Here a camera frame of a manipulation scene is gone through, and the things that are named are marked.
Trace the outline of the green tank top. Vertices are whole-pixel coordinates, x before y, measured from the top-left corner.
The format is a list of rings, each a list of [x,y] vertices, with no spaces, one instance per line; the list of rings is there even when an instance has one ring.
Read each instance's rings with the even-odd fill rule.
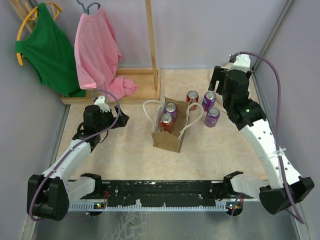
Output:
[[[64,97],[84,97],[77,76],[74,48],[63,30],[53,20],[52,7],[38,5],[38,18],[32,32],[24,28],[15,52],[23,55],[35,69],[39,82]]]

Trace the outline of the yellow hanger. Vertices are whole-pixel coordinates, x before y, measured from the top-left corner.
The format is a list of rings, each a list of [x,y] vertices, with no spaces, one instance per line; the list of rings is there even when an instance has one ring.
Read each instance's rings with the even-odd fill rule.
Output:
[[[53,13],[53,20],[56,20],[58,16],[63,12],[63,10],[54,2],[52,1],[46,1],[44,2],[45,5],[50,5],[52,8],[52,13]],[[21,26],[19,28],[19,31],[17,33],[16,41],[21,40],[21,35],[24,30],[24,27],[27,25],[29,21],[35,21],[38,18],[38,6],[35,6],[32,10],[29,11],[29,13],[26,15],[24,20],[21,23]],[[23,55],[21,55],[20,52],[16,53],[16,58],[20,66],[23,66]]]

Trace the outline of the wooden clothes rack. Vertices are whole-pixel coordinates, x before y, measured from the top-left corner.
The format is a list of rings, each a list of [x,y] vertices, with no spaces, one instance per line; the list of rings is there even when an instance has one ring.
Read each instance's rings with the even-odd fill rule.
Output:
[[[10,0],[11,7],[16,12],[22,21],[27,14],[37,4],[26,0],[23,3],[21,0]],[[159,100],[161,98],[161,70],[156,65],[156,50],[155,38],[153,30],[153,15],[152,6],[149,0],[145,1],[146,19],[148,27],[149,47],[151,55],[151,68],[119,68],[117,76],[124,76],[131,79],[138,87],[138,89],[130,96],[125,96],[120,99],[121,103],[137,104],[147,100]],[[28,21],[26,28],[30,33],[35,28],[35,21]]]

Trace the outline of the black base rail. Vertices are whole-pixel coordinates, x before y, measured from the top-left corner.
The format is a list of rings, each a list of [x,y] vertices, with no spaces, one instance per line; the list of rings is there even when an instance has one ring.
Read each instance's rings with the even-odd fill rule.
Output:
[[[109,207],[214,207],[216,201],[238,195],[223,181],[214,180],[104,180],[98,192],[83,200],[101,199]]]

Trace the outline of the red can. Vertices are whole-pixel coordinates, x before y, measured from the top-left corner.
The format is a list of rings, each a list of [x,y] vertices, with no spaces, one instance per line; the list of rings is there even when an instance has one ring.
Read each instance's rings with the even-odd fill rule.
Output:
[[[164,132],[172,133],[174,120],[170,113],[164,113],[160,117],[161,128]]]
[[[199,100],[199,94],[195,90],[190,90],[186,95],[186,102],[188,103],[197,103]]]

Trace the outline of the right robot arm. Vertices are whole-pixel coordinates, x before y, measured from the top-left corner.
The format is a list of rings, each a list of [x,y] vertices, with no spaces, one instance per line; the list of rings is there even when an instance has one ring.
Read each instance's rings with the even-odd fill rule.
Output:
[[[272,215],[300,203],[315,187],[310,177],[293,167],[285,150],[276,146],[275,137],[260,104],[249,97],[251,71],[215,66],[208,89],[222,96],[228,118],[251,144],[268,179],[241,171],[224,177],[223,192],[229,198],[245,194],[259,199]]]

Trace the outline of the pink shirt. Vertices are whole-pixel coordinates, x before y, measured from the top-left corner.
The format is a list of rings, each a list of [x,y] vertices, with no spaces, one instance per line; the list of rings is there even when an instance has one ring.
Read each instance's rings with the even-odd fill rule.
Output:
[[[103,7],[93,15],[81,15],[74,41],[74,58],[82,90],[108,91],[119,100],[133,95],[138,89],[132,79],[117,76],[123,55],[112,22]]]

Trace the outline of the beige cloth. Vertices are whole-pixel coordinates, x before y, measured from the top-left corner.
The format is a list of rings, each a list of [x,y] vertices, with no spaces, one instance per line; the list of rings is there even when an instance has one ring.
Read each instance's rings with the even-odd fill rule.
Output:
[[[213,68],[213,73],[210,82],[215,84],[219,80],[223,80],[227,71],[228,70],[226,68],[216,65]]]

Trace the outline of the brown canvas tote bag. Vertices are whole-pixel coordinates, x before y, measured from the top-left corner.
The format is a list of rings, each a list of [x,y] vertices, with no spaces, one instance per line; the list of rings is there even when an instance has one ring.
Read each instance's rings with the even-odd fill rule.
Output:
[[[146,104],[151,103],[158,105],[155,116],[149,116],[146,110]],[[173,123],[172,132],[164,131],[161,125],[161,115],[164,113],[165,106],[168,103],[174,103],[177,107],[177,119]],[[191,108],[194,106],[196,106],[200,112],[196,119],[189,121],[189,115],[192,112]],[[147,100],[142,104],[142,108],[147,119],[152,123],[153,126],[151,133],[153,146],[176,153],[181,151],[186,130],[198,122],[204,114],[204,108],[197,102],[190,104],[187,101],[174,100],[168,97],[164,98],[163,101]]]

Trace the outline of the grey hanger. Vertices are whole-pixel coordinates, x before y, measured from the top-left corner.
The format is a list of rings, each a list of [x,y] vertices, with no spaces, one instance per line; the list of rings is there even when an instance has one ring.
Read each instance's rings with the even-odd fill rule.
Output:
[[[80,0],[76,0],[76,2],[77,2],[79,5],[82,6],[83,12],[84,12],[85,14],[87,14],[87,15],[90,15],[90,8],[91,8],[92,6],[97,5],[97,9],[98,9],[98,10],[99,10],[100,7],[101,7],[101,4],[98,3],[98,2],[92,2],[92,3],[90,3],[88,6],[85,6],[82,2],[80,2]]]

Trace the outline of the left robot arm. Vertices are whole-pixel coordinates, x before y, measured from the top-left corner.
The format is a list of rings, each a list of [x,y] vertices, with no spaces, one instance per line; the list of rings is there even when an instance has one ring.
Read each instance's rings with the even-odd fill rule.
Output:
[[[130,119],[116,105],[117,115],[96,104],[86,106],[83,121],[79,124],[68,149],[50,168],[42,174],[32,175],[27,183],[27,213],[38,222],[43,219],[62,220],[69,206],[85,196],[95,199],[104,192],[101,176],[84,173],[76,181],[69,182],[71,175],[103,142],[101,134],[109,130],[123,128]]]

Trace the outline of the aluminium frame rail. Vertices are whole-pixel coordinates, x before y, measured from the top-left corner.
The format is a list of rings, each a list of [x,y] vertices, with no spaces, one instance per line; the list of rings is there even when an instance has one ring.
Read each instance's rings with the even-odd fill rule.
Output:
[[[266,39],[266,41],[262,47],[262,50],[260,51],[261,56],[264,57],[267,54],[267,52],[269,51],[269,48],[272,46],[274,40],[276,39],[279,30],[281,29],[283,23],[285,22],[286,18],[290,14],[295,2],[296,2],[295,0],[287,0],[285,2],[285,5],[284,5],[279,17],[277,18],[270,34],[268,35],[268,38]]]

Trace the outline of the purple can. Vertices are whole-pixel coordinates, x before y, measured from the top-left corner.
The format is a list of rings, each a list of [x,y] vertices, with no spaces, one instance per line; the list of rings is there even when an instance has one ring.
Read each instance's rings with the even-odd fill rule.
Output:
[[[217,124],[220,114],[221,113],[218,108],[211,107],[206,113],[204,124],[210,128],[214,127]]]
[[[164,107],[164,113],[170,114],[173,121],[175,122],[177,119],[177,115],[178,115],[178,110],[177,110],[176,104],[173,102],[166,103],[166,105]]]
[[[214,106],[216,102],[216,94],[214,91],[207,91],[204,94],[203,101],[202,101],[202,107],[205,112],[207,112],[211,107]]]

